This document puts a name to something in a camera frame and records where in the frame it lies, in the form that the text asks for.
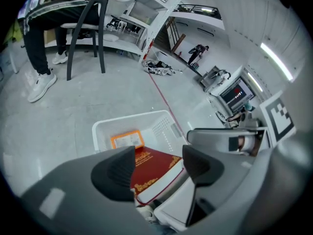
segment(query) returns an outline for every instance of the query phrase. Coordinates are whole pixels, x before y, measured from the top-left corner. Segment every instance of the white sneaker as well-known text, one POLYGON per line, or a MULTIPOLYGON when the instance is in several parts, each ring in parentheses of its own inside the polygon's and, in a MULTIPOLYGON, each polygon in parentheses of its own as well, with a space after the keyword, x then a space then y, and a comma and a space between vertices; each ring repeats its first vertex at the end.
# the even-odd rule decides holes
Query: white sneaker
POLYGON ((38 79, 33 87, 33 91, 28 96, 29 102, 35 102, 42 98, 47 92, 49 87, 51 87, 55 81, 57 81, 57 76, 51 72, 50 75, 44 74, 38 76, 38 79))
POLYGON ((59 53, 56 53, 55 58, 53 58, 52 60, 52 63, 54 65, 63 64, 67 61, 67 59, 68 57, 67 57, 66 51, 64 51, 62 55, 60 55, 59 53))
POLYGON ((153 209, 150 206, 137 207, 136 209, 148 222, 157 222, 157 218, 153 214, 153 209))

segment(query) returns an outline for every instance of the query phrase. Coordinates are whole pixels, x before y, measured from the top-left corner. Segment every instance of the chair leg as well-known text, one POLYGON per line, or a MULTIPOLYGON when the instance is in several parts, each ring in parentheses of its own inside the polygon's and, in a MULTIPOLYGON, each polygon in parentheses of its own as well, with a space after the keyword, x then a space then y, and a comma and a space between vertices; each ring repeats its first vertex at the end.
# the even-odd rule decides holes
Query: chair leg
POLYGON ((80 27, 78 27, 78 25, 76 26, 74 33, 72 35, 72 40, 70 42, 68 59, 67 59, 67 81, 69 81, 71 79, 73 56, 74 56, 76 41, 78 38, 80 28, 81 28, 81 26, 80 27))
POLYGON ((92 30, 93 55, 97 57, 96 31, 92 30))
POLYGON ((99 49, 99 59, 100 59, 100 68, 101 73, 106 73, 106 69, 104 66, 104 53, 103 53, 103 28, 104 28, 104 12, 100 12, 100 20, 99 20, 99 31, 98 31, 98 49, 99 49))

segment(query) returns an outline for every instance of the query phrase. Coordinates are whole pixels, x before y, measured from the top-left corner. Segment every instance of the red book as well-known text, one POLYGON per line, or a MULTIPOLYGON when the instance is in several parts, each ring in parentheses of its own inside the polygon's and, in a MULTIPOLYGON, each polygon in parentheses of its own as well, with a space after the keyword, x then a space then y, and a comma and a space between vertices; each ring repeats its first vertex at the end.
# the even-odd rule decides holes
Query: red book
POLYGON ((141 147, 135 150, 135 170, 131 188, 142 204, 164 191, 183 170, 181 157, 141 147))

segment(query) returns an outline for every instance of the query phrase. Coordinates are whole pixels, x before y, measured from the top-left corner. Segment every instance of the person standing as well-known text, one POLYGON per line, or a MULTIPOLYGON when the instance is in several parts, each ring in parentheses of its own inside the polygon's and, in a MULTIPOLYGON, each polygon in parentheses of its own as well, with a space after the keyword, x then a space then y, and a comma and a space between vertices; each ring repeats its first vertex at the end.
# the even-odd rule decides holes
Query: person standing
POLYGON ((202 58, 203 53, 209 49, 209 46, 197 45, 194 47, 195 51, 192 53, 191 57, 189 58, 188 65, 196 59, 197 56, 202 58))

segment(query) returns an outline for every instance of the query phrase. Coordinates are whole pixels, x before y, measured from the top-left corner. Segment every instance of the black pants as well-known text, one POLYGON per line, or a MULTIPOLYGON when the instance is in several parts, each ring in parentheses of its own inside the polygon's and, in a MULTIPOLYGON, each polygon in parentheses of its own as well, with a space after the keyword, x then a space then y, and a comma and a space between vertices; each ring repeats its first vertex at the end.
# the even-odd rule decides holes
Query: black pants
POLYGON ((192 53, 191 57, 189 58, 188 64, 190 65, 192 61, 196 59, 197 56, 198 56, 198 53, 196 51, 192 53))
MULTIPOLYGON (((28 58, 39 74, 50 74, 45 55, 44 30, 55 29, 58 53, 66 50, 67 29, 62 24, 77 23, 86 0, 54 0, 36 7, 24 19, 24 43, 28 58)), ((86 24, 99 25, 98 6, 89 11, 86 24)))

